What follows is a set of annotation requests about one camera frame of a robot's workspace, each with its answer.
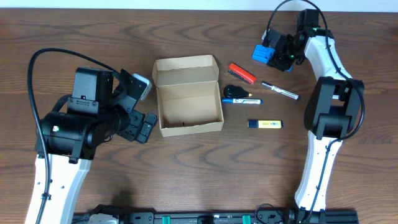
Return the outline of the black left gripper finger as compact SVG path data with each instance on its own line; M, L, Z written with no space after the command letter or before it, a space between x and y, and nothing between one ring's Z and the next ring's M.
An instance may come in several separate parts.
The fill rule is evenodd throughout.
M152 125L149 123L144 123L142 125L142 128L136 135L136 141L141 144L146 143L148 141L151 132L152 132Z
M158 117L153 113L148 113L144 124L147 128L154 128L157 122L158 122Z

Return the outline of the blue plastic holder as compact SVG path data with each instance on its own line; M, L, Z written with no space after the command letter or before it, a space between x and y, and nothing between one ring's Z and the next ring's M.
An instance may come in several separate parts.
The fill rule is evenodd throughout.
M290 72L293 68L290 57L280 57L278 53L275 52L275 49L272 47L264 47L263 45L256 45L252 53L252 59L276 68L281 72Z

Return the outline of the brown cardboard box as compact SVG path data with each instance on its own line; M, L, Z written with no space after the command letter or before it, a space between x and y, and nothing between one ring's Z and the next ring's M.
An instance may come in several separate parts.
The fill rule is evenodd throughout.
M212 55L155 61L152 78L163 137L222 130L219 72Z

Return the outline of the yellow highlighter with blue cap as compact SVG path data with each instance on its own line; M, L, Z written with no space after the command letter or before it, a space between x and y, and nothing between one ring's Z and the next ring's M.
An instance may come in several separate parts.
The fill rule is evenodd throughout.
M249 128L259 128L259 129L282 129L284 127L283 121L281 120L248 120Z

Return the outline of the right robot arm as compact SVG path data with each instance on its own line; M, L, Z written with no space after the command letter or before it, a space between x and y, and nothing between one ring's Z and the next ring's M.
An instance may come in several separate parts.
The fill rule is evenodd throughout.
M308 152L294 197L298 209L306 212L326 208L326 191L336 154L343 140L358 131L364 116L364 83L345 70L331 30L319 25L324 19L315 7L302 10L297 16L295 35L267 29L262 43L273 50L268 66L284 72L308 60L317 80L304 112Z

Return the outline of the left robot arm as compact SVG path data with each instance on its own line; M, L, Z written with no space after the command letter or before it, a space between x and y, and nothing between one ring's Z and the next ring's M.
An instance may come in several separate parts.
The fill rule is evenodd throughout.
M73 93L61 97L40 120L26 223L71 223L96 148L115 134L147 142L157 117L134 107L151 87L148 79L125 70L77 68Z

